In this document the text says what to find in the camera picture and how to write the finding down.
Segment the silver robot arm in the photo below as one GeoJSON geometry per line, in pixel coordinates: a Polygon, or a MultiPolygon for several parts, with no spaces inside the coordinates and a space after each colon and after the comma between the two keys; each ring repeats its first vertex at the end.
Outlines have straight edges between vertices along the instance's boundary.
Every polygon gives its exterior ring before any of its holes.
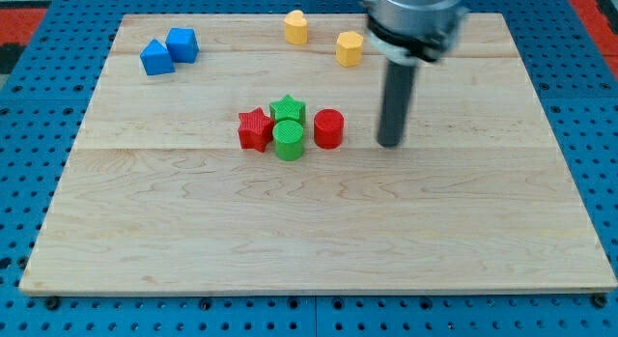
{"type": "Polygon", "coordinates": [[[456,44],[468,9],[463,0],[360,0],[371,44],[389,61],[433,63],[456,44]]]}

